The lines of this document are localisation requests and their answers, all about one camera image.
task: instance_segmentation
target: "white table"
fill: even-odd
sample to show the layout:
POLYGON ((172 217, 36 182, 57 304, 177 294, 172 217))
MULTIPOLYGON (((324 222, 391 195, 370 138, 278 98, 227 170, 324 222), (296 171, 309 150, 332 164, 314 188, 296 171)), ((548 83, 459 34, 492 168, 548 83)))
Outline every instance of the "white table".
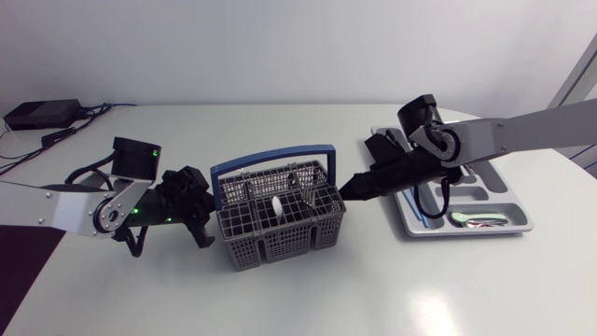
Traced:
MULTIPOLYGON (((4 180, 60 183, 114 136, 162 146, 160 172, 277 147, 330 143, 338 185, 371 164, 372 125, 396 105, 202 105, 115 109, 4 180)), ((467 119, 441 110, 445 120, 467 119)), ((19 133, 19 154, 48 131, 19 133)), ((535 229, 410 238, 394 200, 347 202, 335 247, 237 273, 217 230, 199 250, 182 225, 151 228, 143 256, 67 233, 6 335, 595 335, 597 182, 555 151, 494 161, 535 229)))

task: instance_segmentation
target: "dark floor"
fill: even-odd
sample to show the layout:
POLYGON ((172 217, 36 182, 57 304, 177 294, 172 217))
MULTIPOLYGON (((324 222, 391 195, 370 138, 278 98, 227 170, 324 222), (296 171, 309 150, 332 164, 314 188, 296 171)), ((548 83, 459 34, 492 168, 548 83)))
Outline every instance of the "dark floor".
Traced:
POLYGON ((0 226, 0 334, 63 236, 52 228, 0 226))

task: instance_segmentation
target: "gray cutlery tray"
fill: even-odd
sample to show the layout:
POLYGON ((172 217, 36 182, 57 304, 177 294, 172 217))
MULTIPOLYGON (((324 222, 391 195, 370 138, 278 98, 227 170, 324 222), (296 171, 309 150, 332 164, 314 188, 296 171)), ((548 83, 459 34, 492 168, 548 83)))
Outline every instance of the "gray cutlery tray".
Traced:
MULTIPOLYGON (((386 130, 394 135, 405 150, 410 150, 404 134, 399 129, 388 127, 371 128, 372 133, 385 134, 386 130)), ((400 209, 400 215, 410 236, 516 233, 533 229, 533 222, 526 216, 512 188, 489 161, 470 163, 467 166, 472 168, 474 174, 465 175, 460 185, 450 186, 450 206, 446 216, 438 219, 427 218, 427 227, 425 227, 423 220, 417 218, 407 201, 405 193, 414 203, 411 190, 407 189, 394 194, 400 209), (452 212, 467 215, 498 213, 506 216, 508 223, 504 226, 464 228, 450 218, 452 212)), ((419 195, 422 207, 428 213, 438 213, 443 206, 439 179, 420 185, 419 195)))

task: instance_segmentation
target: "white wall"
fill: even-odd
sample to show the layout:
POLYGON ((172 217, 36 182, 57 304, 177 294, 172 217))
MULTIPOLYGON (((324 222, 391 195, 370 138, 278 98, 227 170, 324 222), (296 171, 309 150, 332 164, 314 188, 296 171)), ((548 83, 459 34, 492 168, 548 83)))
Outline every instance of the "white wall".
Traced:
POLYGON ((594 0, 0 0, 0 115, 85 105, 545 108, 597 32, 594 0))

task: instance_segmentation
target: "spoon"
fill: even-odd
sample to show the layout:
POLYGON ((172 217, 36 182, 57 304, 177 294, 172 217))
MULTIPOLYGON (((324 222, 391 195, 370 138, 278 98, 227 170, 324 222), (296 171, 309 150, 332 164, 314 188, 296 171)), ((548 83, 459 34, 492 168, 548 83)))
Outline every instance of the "spoon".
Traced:
POLYGON ((466 228, 478 228, 486 225, 504 225, 507 224, 506 216, 502 214, 472 214, 465 215, 458 212, 452 212, 451 218, 466 228))

